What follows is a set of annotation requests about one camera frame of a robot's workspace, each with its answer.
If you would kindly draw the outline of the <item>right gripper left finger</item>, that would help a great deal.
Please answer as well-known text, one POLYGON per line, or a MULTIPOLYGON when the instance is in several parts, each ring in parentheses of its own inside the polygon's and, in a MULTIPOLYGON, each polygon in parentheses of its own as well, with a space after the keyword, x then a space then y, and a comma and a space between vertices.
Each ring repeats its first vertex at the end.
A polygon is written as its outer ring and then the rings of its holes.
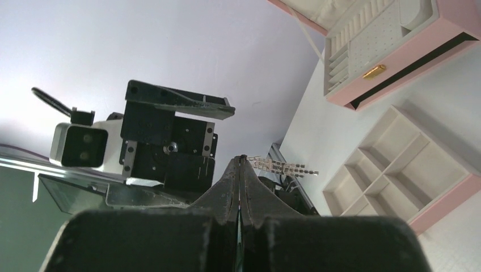
POLYGON ((189 208, 203 209, 220 225, 234 222, 239 207, 241 157, 230 160, 221 178, 201 195, 189 208))

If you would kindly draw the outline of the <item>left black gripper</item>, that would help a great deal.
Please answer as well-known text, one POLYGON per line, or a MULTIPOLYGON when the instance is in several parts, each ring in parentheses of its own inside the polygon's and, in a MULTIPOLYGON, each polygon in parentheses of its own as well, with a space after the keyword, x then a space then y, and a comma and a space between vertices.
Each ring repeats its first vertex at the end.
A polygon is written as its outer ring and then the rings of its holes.
POLYGON ((225 97, 137 80, 128 82, 125 99, 123 176, 160 182, 167 190, 206 192, 215 168, 214 123, 175 112, 225 120, 235 107, 225 97))

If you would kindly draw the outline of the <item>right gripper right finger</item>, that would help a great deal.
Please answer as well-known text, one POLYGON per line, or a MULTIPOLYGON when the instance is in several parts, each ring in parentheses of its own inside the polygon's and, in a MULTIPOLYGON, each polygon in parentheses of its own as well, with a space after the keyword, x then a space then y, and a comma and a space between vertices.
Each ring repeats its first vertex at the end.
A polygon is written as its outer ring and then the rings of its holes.
POLYGON ((240 211, 243 224, 261 226, 267 218, 302 218, 258 178, 247 156, 239 157, 240 211))

